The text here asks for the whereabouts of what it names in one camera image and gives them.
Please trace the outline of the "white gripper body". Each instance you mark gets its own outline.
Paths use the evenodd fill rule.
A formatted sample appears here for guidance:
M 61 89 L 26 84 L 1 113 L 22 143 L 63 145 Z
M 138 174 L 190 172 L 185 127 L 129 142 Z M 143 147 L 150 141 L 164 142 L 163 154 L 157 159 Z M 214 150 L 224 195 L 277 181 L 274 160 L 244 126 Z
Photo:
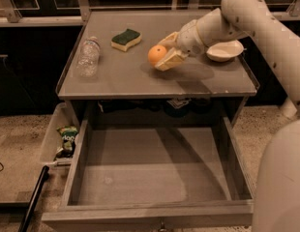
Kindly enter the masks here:
M 204 44 L 197 31 L 197 20 L 185 24 L 178 32 L 177 47 L 190 56 L 197 56 L 204 52 Z

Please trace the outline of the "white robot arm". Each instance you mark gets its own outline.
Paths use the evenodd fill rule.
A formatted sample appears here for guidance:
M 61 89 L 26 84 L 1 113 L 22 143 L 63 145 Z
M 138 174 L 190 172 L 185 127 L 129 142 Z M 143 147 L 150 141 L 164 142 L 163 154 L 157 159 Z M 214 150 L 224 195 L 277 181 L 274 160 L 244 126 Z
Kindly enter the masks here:
M 154 67 L 165 71 L 204 47 L 250 37 L 300 113 L 300 38 L 269 12 L 264 0 L 222 0 L 221 6 L 159 42 Z M 300 119 L 280 129 L 261 158 L 252 232 L 300 232 Z

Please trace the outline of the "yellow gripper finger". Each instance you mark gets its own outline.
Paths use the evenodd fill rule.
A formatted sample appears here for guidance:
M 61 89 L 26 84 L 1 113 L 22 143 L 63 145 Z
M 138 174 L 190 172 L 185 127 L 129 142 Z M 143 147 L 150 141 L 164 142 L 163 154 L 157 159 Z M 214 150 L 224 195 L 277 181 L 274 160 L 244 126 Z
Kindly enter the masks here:
M 173 48 L 173 47 L 177 48 L 178 47 L 177 37 L 178 37 L 178 33 L 173 32 L 168 36 L 166 36 L 161 41 L 159 41 L 158 45 L 164 46 L 165 48 Z
M 187 57 L 187 53 L 184 53 L 182 50 L 173 47 L 167 52 L 165 57 L 155 65 L 155 68 L 159 71 L 167 71 L 181 65 Z

